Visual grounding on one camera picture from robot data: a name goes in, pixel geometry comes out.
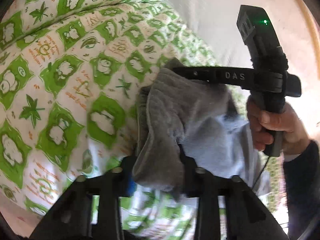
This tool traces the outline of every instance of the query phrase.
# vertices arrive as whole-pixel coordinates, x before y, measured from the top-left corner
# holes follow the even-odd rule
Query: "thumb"
[[[261,111],[259,122],[268,130],[286,132],[294,131],[294,117],[288,111],[282,114]]]

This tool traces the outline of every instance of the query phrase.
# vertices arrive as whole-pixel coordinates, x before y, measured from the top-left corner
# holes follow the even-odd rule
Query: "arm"
[[[312,141],[296,158],[284,162],[289,211],[289,237],[298,239],[320,208],[319,148]]]
[[[284,175],[289,210],[289,236],[291,240],[296,240],[314,216],[320,214],[318,146],[310,141],[303,123],[288,103],[282,114],[275,114],[260,110],[249,98],[247,111],[253,145],[257,150],[262,151],[267,144],[273,142],[273,137],[265,129],[284,131]],[[311,238],[303,239],[320,239],[320,225],[312,232]]]

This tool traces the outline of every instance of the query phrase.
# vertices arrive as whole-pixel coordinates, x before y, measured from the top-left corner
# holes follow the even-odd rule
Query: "black mount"
[[[180,145],[185,167],[184,193],[199,197],[195,240],[220,240],[218,196],[225,196],[227,239],[287,240],[275,218],[239,176],[224,179],[197,167]],[[43,217],[30,236],[32,240],[124,240],[119,197],[129,197],[135,156],[126,157],[120,167],[103,176],[79,176]],[[98,223],[91,225],[92,196],[99,195]]]

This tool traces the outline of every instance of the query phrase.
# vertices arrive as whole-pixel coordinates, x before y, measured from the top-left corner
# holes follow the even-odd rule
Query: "black cable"
[[[258,180],[260,179],[261,174],[263,173],[264,169],[266,168],[266,166],[267,166],[267,164],[268,164],[268,162],[269,162],[269,160],[270,160],[270,157],[271,157],[271,156],[268,157],[268,159],[267,159],[267,161],[266,161],[266,164],[263,166],[262,170],[260,171],[259,176],[257,177],[255,183],[253,184],[253,186],[252,186],[252,188],[251,188],[252,190],[254,189],[254,186],[257,184]]]

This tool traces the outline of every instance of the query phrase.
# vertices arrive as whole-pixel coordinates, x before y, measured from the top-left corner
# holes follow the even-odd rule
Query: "black device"
[[[188,79],[240,86],[250,90],[262,110],[281,113],[285,97],[300,97],[300,79],[287,72],[288,60],[280,46],[272,23],[263,8],[241,5],[237,27],[248,46],[253,69],[235,67],[174,67],[172,70]],[[274,142],[266,145],[266,155],[279,157],[282,149],[281,131],[268,131]]]

